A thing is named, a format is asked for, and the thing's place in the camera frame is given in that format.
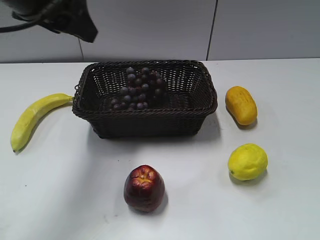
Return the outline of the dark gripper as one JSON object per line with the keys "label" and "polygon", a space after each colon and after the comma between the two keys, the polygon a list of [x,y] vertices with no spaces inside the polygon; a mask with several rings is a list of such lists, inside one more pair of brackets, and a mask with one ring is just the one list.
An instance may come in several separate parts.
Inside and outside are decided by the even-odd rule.
{"label": "dark gripper", "polygon": [[36,25],[51,32],[67,33],[93,43],[98,29],[89,14],[86,0],[6,0],[11,16],[22,24],[6,26],[5,33],[29,29]]}

